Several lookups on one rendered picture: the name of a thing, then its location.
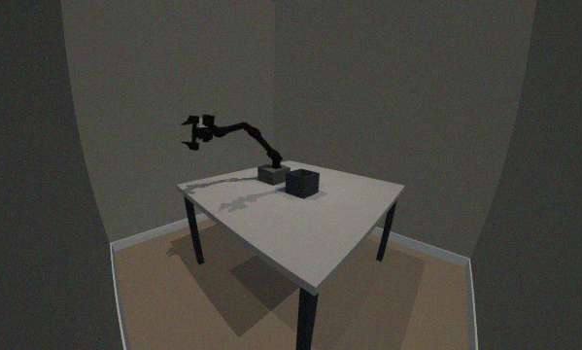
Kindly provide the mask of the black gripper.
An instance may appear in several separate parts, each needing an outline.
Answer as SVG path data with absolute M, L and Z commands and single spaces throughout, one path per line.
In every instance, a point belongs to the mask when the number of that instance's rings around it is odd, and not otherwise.
M 198 151 L 198 149 L 199 149 L 199 143 L 196 143 L 196 140 L 195 140 L 195 138 L 200 137 L 200 131 L 198 130 L 198 128 L 206 129 L 204 127 L 197 127 L 197 125 L 196 125 L 197 123 L 199 123 L 199 117 L 197 117 L 197 116 L 188 116 L 188 120 L 184 123 L 181 123 L 181 125 L 192 124 L 192 126 L 193 126 L 192 133 L 191 133 L 192 142 L 181 142 L 181 143 L 187 144 L 188 148 L 190 150 L 194 150 L 194 151 Z

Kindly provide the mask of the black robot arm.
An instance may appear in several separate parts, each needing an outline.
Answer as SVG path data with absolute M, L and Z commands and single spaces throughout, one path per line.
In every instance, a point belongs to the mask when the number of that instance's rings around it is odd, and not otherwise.
M 224 137 L 227 133 L 230 133 L 234 130 L 238 130 L 241 128 L 244 128 L 249 135 L 251 135 L 253 138 L 255 138 L 258 143 L 267 151 L 267 155 L 272 159 L 272 168 L 281 168 L 281 160 L 283 159 L 280 154 L 275 151 L 274 149 L 272 149 L 270 147 L 270 145 L 260 136 L 260 131 L 258 128 L 251 126 L 248 123 L 245 122 L 241 122 L 238 124 L 233 124 L 230 126 L 215 126 L 214 125 L 214 118 L 215 116 L 210 116 L 210 115 L 204 115 L 202 116 L 202 123 L 205 124 L 205 126 L 208 127 L 204 127 L 206 129 L 203 128 L 198 128 L 198 130 L 200 131 L 200 137 L 198 139 L 202 139 L 203 142 L 209 142 L 209 140 L 213 139 L 213 135 L 218 137 L 218 138 L 222 138 Z

